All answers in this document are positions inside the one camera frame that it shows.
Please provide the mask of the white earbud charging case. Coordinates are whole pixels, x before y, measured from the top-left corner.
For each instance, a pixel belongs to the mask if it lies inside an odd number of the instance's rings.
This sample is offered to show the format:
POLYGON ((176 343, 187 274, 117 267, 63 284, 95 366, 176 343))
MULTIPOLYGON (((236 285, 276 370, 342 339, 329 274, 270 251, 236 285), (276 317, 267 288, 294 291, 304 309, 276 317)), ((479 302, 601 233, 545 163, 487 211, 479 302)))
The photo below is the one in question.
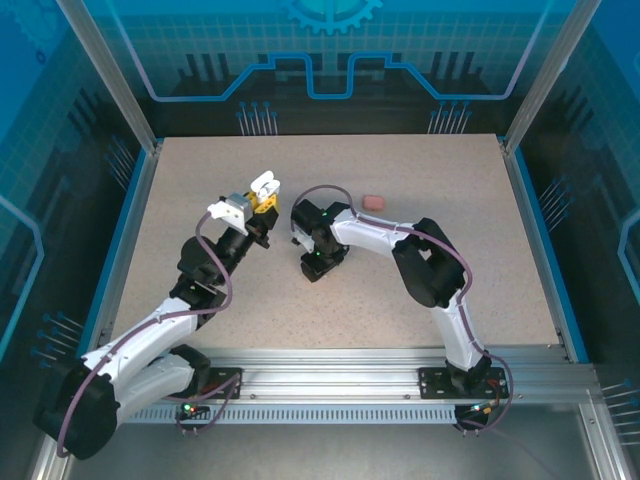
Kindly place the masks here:
POLYGON ((269 196, 278 194, 280 191, 281 182, 275 178, 274 173, 271 170, 267 170, 254 179, 250 184, 250 189, 258 196, 259 202, 264 202, 269 196), (268 193, 266 195, 258 195, 258 189, 266 185, 268 187, 268 193))

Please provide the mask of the blue table edge strip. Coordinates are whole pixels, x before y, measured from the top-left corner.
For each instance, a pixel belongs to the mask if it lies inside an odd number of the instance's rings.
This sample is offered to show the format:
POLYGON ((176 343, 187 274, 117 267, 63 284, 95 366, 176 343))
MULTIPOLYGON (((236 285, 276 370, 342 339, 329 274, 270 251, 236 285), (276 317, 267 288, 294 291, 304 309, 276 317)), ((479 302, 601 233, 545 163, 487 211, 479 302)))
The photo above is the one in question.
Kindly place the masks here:
POLYGON ((84 324, 84 329, 82 331, 79 344, 76 349, 77 357, 81 356, 84 352, 87 351, 88 347, 91 344, 92 335, 96 330, 99 310, 104 300, 107 284, 114 268, 116 254, 118 252, 118 249, 122 240, 122 236, 124 233, 125 224, 128 219, 129 212, 131 210, 133 197, 139 183, 141 172, 143 170, 143 167, 146 164, 147 157, 148 157, 148 154, 143 149, 141 149, 140 153, 138 154, 136 163, 134 165, 133 174, 132 174, 129 186, 127 187, 127 190, 125 193, 125 197, 120 209, 118 221, 116 223, 115 230, 111 238, 109 249, 107 251, 103 268, 101 270, 101 274, 100 274, 98 284, 93 296, 93 300, 91 302, 87 319, 84 324))
POLYGON ((590 357, 520 148, 516 149, 514 157, 505 159, 505 165, 556 336, 571 362, 587 364, 590 357))

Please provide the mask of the small LED connector board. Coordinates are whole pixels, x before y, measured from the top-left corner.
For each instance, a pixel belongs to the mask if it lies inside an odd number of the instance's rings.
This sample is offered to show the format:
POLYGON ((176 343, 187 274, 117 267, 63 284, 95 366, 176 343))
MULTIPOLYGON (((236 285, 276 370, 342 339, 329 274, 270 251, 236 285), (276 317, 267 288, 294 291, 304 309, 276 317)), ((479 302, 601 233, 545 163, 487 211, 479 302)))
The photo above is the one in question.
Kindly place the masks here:
POLYGON ((200 405, 193 401, 185 401, 180 404, 176 413, 178 422, 207 420, 211 409, 207 405, 200 405))
POLYGON ((484 427, 492 412, 500 406, 499 400, 487 400, 473 405, 457 405, 455 418, 465 428, 484 427))

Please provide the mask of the grey sheet metal panel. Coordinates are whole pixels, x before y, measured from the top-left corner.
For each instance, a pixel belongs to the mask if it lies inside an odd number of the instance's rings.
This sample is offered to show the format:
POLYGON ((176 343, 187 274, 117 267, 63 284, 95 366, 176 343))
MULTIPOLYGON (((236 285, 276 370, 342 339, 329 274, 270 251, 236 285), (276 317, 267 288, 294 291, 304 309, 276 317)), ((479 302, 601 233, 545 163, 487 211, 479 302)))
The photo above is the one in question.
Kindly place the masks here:
POLYGON ((218 426, 185 438, 127 425, 69 480, 595 480, 571 414, 513 414, 500 433, 449 426, 218 426))

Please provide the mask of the aluminium table edge rail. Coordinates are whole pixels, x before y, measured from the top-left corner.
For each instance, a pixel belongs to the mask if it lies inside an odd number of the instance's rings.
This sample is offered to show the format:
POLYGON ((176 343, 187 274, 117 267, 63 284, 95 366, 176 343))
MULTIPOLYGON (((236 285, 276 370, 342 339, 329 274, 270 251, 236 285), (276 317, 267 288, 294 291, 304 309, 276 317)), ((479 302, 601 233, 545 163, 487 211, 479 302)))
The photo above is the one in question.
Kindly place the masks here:
POLYGON ((125 224, 122 240, 116 254, 113 271, 110 275, 104 300, 99 310, 96 330, 87 351, 93 350, 104 340, 109 340, 116 314, 122 297, 129 266, 135 249, 144 210, 150 194, 153 177, 160 158, 162 145, 155 155, 149 155, 133 197, 131 210, 125 224))
POLYGON ((568 362, 585 363, 588 355, 524 157, 519 149, 507 150, 504 136, 497 141, 527 241, 525 280, 516 292, 524 307, 522 324, 531 340, 562 348, 568 362))

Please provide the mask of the wide aluminium frame beam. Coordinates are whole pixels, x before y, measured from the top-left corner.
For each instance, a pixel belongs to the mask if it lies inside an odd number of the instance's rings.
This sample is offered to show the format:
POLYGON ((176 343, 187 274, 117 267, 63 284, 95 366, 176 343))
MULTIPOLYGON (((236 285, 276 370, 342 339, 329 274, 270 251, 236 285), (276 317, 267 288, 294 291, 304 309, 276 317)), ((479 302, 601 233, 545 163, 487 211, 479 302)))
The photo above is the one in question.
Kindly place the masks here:
MULTIPOLYGON (((442 348, 204 348, 214 366, 243 370, 240 401, 249 403, 410 403, 420 400, 418 369, 444 364, 442 348)), ((494 346, 506 360, 516 406, 600 401, 595 368, 571 363, 558 345, 494 346)))

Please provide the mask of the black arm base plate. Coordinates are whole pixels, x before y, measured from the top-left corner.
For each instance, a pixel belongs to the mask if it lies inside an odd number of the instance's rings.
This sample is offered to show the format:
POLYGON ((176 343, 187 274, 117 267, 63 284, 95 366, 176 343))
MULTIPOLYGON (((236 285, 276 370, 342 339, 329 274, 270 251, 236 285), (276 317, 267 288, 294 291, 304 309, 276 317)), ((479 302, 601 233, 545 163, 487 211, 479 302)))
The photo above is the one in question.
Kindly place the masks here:
POLYGON ((208 399, 224 400, 231 393, 231 399, 240 398, 242 387, 243 370, 236 367, 215 367, 209 370, 208 376, 198 390, 199 396, 206 396, 208 399), (234 386, 223 387, 234 376, 237 380, 234 386))
POLYGON ((506 373, 499 367, 490 367, 480 374, 452 375, 453 370, 447 367, 423 367, 417 373, 423 400, 503 400, 510 396, 506 373))

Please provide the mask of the aluminium frame post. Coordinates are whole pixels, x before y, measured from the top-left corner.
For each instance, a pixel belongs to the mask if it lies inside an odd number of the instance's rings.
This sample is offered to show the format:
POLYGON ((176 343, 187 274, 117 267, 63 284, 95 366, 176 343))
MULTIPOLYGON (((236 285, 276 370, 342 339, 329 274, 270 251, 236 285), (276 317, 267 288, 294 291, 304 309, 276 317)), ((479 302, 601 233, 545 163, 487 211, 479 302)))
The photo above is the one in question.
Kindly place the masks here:
POLYGON ((576 0, 502 141, 503 157, 514 157, 602 0, 576 0))
POLYGON ((82 0, 55 0, 141 148, 155 155, 158 142, 116 59, 82 0))

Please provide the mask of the aluminium frame rail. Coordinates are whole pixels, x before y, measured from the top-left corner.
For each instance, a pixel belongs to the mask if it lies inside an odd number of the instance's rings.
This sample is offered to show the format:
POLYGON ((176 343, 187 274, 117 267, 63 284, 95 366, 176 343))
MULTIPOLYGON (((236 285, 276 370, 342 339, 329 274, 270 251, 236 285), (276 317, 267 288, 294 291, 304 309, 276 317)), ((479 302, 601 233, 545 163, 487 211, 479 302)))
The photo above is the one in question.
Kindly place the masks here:
POLYGON ((36 456, 28 480, 65 480, 68 458, 60 458, 55 449, 43 445, 36 456))
POLYGON ((633 480, 609 411, 592 396, 579 404, 586 442, 599 480, 633 480))

